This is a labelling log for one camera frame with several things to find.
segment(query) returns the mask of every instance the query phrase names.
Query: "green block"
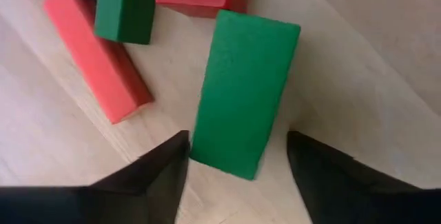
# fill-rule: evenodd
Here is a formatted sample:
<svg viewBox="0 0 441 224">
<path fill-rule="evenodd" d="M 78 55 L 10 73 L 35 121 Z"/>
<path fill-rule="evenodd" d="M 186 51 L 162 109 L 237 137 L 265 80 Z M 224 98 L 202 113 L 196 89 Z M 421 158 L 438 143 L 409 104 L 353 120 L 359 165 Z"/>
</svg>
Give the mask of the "green block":
<svg viewBox="0 0 441 224">
<path fill-rule="evenodd" d="M 95 34 L 112 41 L 148 44 L 155 0 L 98 0 Z"/>
<path fill-rule="evenodd" d="M 221 10 L 190 157 L 254 179 L 271 133 L 300 26 Z"/>
</svg>

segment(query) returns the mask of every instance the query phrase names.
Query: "green wooden block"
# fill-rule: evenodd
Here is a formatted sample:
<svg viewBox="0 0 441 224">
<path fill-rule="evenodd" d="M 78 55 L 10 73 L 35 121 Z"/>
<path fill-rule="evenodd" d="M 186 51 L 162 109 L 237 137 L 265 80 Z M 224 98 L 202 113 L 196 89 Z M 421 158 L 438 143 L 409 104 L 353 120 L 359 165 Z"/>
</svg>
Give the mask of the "green wooden block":
<svg viewBox="0 0 441 224">
<path fill-rule="evenodd" d="M 300 26 L 221 10 L 190 157 L 254 179 L 278 111 Z"/>
<path fill-rule="evenodd" d="M 148 44 L 155 0 L 98 0 L 95 34 L 112 41 Z"/>
</svg>

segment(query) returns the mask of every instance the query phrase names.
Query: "wood grain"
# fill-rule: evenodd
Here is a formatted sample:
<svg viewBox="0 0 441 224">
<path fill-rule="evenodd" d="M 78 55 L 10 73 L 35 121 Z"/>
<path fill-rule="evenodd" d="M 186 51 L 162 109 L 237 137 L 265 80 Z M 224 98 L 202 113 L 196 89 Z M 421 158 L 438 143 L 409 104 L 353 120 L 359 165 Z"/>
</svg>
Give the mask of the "wood grain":
<svg viewBox="0 0 441 224">
<path fill-rule="evenodd" d="M 402 9 L 382 3 L 366 9 L 394 18 L 362 14 L 368 10 L 360 6 L 348 16 L 334 0 L 250 0 L 252 14 L 302 26 L 271 140 L 254 182 L 191 162 L 178 223 L 310 223 L 289 172 L 289 128 L 419 187 L 441 185 L 440 31 L 430 28 L 439 24 L 439 1 L 380 1 L 413 17 L 398 20 Z M 127 45 L 156 103 L 110 125 L 42 3 L 0 0 L 0 184 L 91 183 L 192 129 L 213 20 L 157 8 L 152 44 Z M 384 37 L 405 36 L 400 29 L 413 18 L 419 24 L 409 33 L 423 37 L 417 50 L 407 54 L 410 39 L 383 45 Z M 434 56 L 420 70 L 414 59 L 425 53 Z M 393 63 L 388 54 L 400 58 Z M 404 73 L 408 67 L 415 70 Z"/>
</svg>

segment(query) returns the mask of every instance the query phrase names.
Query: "wooden floor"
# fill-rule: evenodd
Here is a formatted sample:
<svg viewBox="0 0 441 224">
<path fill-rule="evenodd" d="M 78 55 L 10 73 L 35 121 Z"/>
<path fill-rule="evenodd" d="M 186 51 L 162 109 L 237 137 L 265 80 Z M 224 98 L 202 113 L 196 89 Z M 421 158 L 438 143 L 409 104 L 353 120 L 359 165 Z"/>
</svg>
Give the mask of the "wooden floor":
<svg viewBox="0 0 441 224">
<path fill-rule="evenodd" d="M 157 9 L 152 45 L 127 46 L 157 102 L 110 125 L 42 3 L 0 0 L 0 185 L 93 183 L 192 129 L 213 20 Z M 178 223 L 310 223 L 289 128 L 441 187 L 441 0 L 250 0 L 250 12 L 302 26 L 260 174 L 191 162 Z"/>
</svg>

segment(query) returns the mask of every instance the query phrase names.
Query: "wooden surface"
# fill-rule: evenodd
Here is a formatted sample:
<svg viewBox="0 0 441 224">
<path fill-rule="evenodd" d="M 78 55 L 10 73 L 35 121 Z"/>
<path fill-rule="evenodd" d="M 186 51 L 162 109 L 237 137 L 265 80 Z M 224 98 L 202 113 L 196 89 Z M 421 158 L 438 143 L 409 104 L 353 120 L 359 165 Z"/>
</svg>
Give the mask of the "wooden surface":
<svg viewBox="0 0 441 224">
<path fill-rule="evenodd" d="M 152 45 L 127 46 L 157 102 L 110 125 L 42 3 L 0 0 L 0 184 L 92 183 L 192 129 L 214 21 L 158 8 Z M 441 0 L 249 4 L 302 26 L 271 141 L 251 183 L 191 162 L 178 223 L 310 223 L 285 155 L 289 128 L 441 186 Z"/>
</svg>

